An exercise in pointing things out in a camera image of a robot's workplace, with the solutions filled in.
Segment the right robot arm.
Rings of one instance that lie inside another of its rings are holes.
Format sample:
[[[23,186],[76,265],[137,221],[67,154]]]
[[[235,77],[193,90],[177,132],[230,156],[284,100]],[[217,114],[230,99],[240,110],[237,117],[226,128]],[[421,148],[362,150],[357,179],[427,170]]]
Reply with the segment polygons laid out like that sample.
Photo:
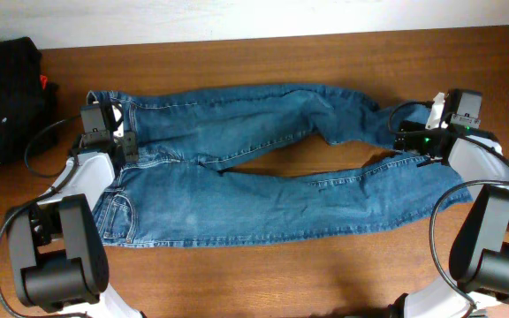
[[[403,121],[389,130],[394,147],[427,155],[463,180],[438,199],[430,223],[444,201],[461,189],[475,201],[452,244],[449,268],[441,267],[430,226],[429,248],[440,277],[401,295],[383,315],[485,317],[488,308],[509,305],[509,161],[496,136],[480,128],[481,93],[453,88],[423,105],[430,110],[424,124]]]

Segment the blue denim jeans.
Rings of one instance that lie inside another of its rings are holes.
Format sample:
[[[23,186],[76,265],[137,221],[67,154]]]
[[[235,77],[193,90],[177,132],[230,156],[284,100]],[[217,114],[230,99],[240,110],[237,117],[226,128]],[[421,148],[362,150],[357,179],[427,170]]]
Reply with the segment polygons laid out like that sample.
[[[361,92],[316,84],[162,96],[91,91],[87,101],[119,105],[139,152],[95,205],[107,246],[251,246],[367,234],[471,201],[452,168],[410,153],[297,178],[236,171],[314,134],[332,146],[391,148],[388,125],[425,120],[419,105],[393,113]]]

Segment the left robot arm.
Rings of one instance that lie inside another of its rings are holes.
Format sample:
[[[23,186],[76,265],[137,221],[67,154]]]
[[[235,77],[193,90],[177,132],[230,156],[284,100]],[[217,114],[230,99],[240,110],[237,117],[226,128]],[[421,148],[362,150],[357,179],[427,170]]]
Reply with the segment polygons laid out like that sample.
[[[138,158],[118,102],[80,109],[82,134],[65,167],[41,196],[8,211],[6,238],[19,302],[48,317],[140,317],[111,286],[92,210],[119,166]]]

